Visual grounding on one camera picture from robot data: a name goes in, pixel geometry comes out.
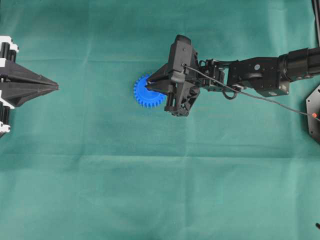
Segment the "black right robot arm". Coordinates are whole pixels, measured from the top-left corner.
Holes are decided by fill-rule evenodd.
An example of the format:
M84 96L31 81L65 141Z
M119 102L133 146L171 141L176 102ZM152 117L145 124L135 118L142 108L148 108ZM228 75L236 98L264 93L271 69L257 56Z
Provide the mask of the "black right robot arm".
M146 81L149 91L167 96L164 110L186 117L200 89L222 93L228 100L255 90L258 99L289 94L290 84L320 73L320 49L303 48L278 57L245 60L199 60L192 41L178 34L169 51L168 61Z

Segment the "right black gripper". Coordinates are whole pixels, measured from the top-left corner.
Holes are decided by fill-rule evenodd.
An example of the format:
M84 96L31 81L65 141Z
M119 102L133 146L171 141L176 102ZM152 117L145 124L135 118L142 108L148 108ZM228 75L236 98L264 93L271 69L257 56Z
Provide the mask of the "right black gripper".
M191 40L178 34L170 47L168 63L148 77L149 91L168 95L165 111L176 117L187 117L200 94L197 73L198 53Z

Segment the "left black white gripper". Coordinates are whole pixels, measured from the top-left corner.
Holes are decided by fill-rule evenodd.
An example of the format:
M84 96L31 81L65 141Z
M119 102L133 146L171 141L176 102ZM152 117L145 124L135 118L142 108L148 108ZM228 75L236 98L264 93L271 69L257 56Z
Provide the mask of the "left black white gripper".
M17 44L10 36L0 36L0 75L13 82L0 84L0 136L9 133L10 110L59 89L56 82L17 63Z

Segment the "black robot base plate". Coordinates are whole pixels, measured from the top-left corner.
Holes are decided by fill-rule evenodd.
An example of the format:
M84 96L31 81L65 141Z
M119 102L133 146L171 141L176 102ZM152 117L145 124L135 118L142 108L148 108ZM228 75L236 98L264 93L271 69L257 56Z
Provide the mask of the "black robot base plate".
M319 144L320 143L320 86L318 85L313 92L306 98L306 110L311 116L307 117L309 135Z

